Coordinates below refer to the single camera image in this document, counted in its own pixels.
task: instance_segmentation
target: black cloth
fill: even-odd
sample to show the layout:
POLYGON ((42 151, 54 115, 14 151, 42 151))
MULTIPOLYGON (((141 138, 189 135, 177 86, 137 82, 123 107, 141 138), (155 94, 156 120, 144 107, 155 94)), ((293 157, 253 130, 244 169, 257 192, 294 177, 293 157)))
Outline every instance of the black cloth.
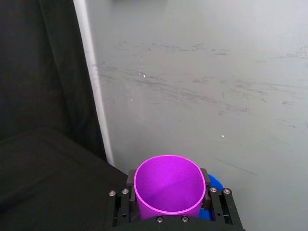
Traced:
POLYGON ((0 140, 53 128, 106 159, 73 0, 0 5, 0 140))
POLYGON ((127 176, 60 133, 0 142, 1 231, 101 231, 106 198, 127 176))

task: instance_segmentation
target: purple cylinder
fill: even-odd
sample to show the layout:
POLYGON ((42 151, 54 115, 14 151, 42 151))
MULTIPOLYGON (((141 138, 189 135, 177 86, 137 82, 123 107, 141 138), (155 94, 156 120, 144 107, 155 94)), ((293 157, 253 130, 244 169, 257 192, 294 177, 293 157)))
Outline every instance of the purple cylinder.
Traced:
POLYGON ((159 215, 197 217, 205 195, 205 180, 193 161, 160 155, 139 166, 134 188, 141 219, 159 215))

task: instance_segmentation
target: gray panel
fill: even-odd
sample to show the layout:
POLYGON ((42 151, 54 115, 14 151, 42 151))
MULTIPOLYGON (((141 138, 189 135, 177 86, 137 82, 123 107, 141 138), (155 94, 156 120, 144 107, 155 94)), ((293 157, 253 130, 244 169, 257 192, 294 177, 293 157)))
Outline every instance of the gray panel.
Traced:
POLYGON ((308 229, 308 4, 88 0, 115 165, 180 154, 250 231, 308 229))

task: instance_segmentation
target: black curtain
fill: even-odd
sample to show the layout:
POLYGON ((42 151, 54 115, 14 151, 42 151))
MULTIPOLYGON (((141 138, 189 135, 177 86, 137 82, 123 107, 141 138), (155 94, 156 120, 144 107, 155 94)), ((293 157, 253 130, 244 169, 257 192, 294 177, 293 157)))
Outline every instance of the black curtain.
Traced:
POLYGON ((73 1, 0 4, 0 140, 53 128, 106 159, 73 1))

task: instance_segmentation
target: black metal bracket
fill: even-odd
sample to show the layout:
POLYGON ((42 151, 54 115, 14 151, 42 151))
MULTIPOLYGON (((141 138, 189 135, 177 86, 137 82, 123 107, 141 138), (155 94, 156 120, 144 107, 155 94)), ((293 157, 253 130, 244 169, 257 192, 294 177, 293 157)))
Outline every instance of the black metal bracket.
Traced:
MULTIPOLYGON (((208 176, 207 171, 202 168, 201 169, 206 184, 206 193, 203 199, 203 208, 210 211, 211 221, 202 220, 199 218, 189 218, 185 216, 185 219, 182 219, 182 222, 186 223, 190 220, 193 220, 192 223, 202 223, 204 225, 204 229, 202 230, 221 230, 224 231, 244 231, 242 227, 242 223, 240 217, 238 215, 232 191, 229 188, 224 188, 223 190, 218 190, 215 187, 210 187, 210 178, 208 176)), ((176 216, 164 216, 151 218, 148 220, 140 221, 138 206, 136 206, 136 194, 134 190, 134 175, 136 170, 131 170, 128 174, 127 179, 127 187, 123 189, 121 192, 115 192, 111 190, 109 192, 109 197, 106 205, 105 215, 104 215, 104 227, 103 230, 126 230, 126 231, 137 231, 136 227, 140 226, 140 230, 143 230, 143 226, 150 224, 155 220, 156 223, 160 222, 161 218, 164 221, 166 217, 176 217, 176 216)), ((179 225, 181 222, 178 219, 168 218, 170 222, 174 221, 175 226, 179 226, 177 230, 186 230, 185 226, 179 225)), ((196 226, 189 227, 187 230, 199 230, 197 224, 196 226)), ((149 226, 147 230, 157 230, 154 229, 154 226, 149 226)))

